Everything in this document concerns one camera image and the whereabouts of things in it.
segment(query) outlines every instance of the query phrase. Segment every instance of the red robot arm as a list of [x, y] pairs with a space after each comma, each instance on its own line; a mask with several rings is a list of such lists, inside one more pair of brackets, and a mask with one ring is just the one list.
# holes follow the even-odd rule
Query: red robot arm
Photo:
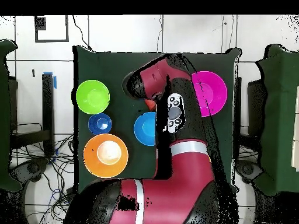
[[[156, 141], [159, 156], [171, 152], [168, 179], [106, 180], [86, 188], [71, 205], [66, 224], [217, 224], [214, 175], [197, 97], [185, 63], [165, 54], [123, 81], [124, 92], [157, 102]], [[80, 202], [89, 209], [75, 217]]]

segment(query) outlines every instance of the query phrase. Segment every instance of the white panel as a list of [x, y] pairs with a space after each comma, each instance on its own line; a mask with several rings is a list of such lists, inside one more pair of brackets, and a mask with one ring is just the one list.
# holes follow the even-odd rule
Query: white panel
[[239, 224], [253, 224], [255, 207], [239, 207]]
[[71, 92], [74, 85], [72, 62], [17, 61], [18, 123], [42, 124], [42, 79], [44, 72], [57, 78], [54, 92], [54, 133], [74, 132], [74, 106]]
[[[164, 51], [167, 53], [220, 53], [221, 41], [222, 15], [164, 15]], [[227, 42], [224, 43], [223, 52], [228, 47]]]
[[269, 44], [281, 44], [288, 50], [297, 51], [298, 35], [298, 21], [290, 15], [238, 15], [240, 61], [261, 60]]
[[[241, 125], [248, 126], [248, 83], [260, 79], [260, 71], [255, 63], [239, 63], [238, 76], [242, 78], [241, 87]], [[242, 134], [248, 134], [247, 128], [241, 128]]]
[[240, 175], [235, 172], [235, 186], [239, 188], [237, 201], [239, 206], [255, 206], [255, 192], [250, 184], [245, 184]]
[[[87, 16], [75, 16], [75, 21], [83, 32], [85, 42], [88, 42]], [[57, 38], [57, 33], [64, 32], [65, 22], [60, 23], [57, 23], [55, 32], [51, 32], [52, 39]], [[34, 16], [17, 16], [16, 44], [19, 47], [16, 52], [17, 60], [73, 60], [72, 46], [82, 46], [84, 42], [82, 41], [80, 30], [74, 24], [72, 16], [68, 16], [68, 25], [69, 42], [35, 43]], [[50, 31], [47, 33], [47, 37], [50, 38]]]
[[[15, 18], [14, 16], [0, 16], [0, 40], [15, 40]], [[7, 60], [15, 59], [15, 52], [6, 56]]]
[[46, 29], [38, 31], [39, 40], [65, 40], [67, 38], [65, 16], [46, 15], [44, 17]]
[[156, 52], [159, 18], [160, 15], [90, 16], [90, 46], [95, 51]]

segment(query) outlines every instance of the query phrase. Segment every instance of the small blue bowl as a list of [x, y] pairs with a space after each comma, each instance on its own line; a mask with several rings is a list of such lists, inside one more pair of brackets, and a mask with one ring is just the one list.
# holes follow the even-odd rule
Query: small blue bowl
[[88, 120], [88, 128], [94, 135], [108, 133], [111, 130], [112, 122], [105, 113], [92, 115]]
[[139, 116], [134, 124], [134, 134], [139, 142], [155, 146], [156, 113], [148, 112]]

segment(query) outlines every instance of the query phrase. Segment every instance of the green plate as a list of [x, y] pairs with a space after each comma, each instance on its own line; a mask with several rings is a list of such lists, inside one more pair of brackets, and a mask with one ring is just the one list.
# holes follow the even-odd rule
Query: green plate
[[98, 80], [86, 80], [78, 87], [76, 101], [84, 113], [99, 114], [107, 108], [110, 93], [104, 83]]

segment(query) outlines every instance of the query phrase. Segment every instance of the wire bundle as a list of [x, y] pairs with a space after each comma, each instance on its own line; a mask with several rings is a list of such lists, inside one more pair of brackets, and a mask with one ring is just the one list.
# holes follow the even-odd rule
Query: wire bundle
[[[35, 212], [35, 213], [31, 213], [27, 216], [27, 219], [29, 216], [31, 215], [35, 215], [35, 214], [43, 214], [43, 216], [40, 219], [39, 224], [51, 224], [52, 222], [54, 222], [55, 220], [57, 221], [63, 221], [63, 218], [61, 217], [61, 215], [63, 213], [67, 212], [67, 208], [69, 206], [69, 198], [71, 195], [73, 195], [73, 193], [66, 193], [65, 192], [65, 181], [64, 178], [62, 176], [63, 173], [73, 173], [74, 170], [69, 170], [66, 169], [66, 167], [68, 165], [73, 165], [74, 164], [74, 157], [72, 155], [67, 155], [64, 153], [59, 152], [59, 150], [65, 145], [67, 144], [70, 151], [72, 153], [74, 153], [74, 150], [72, 148], [72, 144], [74, 143], [72, 140], [72, 137], [74, 135], [70, 135], [68, 137], [66, 137], [63, 140], [57, 141], [55, 142], [55, 155], [52, 157], [47, 157], [48, 158], [48, 165], [52, 166], [54, 171], [57, 174], [57, 187], [56, 189], [52, 189], [51, 185], [50, 185], [50, 179], [43, 174], [43, 176], [47, 179], [48, 182], [48, 187], [49, 189], [52, 191], [52, 195], [51, 198], [49, 200], [48, 203], [48, 208], [45, 212]], [[32, 144], [32, 146], [36, 147], [38, 150], [35, 151], [28, 151], [27, 146], [25, 146], [25, 148], [20, 148], [21, 151], [17, 150], [17, 151], [13, 151], [13, 155], [16, 154], [17, 156], [12, 156], [12, 157], [18, 157], [18, 158], [24, 158], [24, 159], [38, 159], [38, 158], [44, 158], [44, 156], [42, 154], [38, 154], [38, 153], [43, 153], [44, 150], [41, 147], [40, 143], [38, 143], [37, 145]], [[47, 216], [51, 215], [53, 220], [46, 222]]]

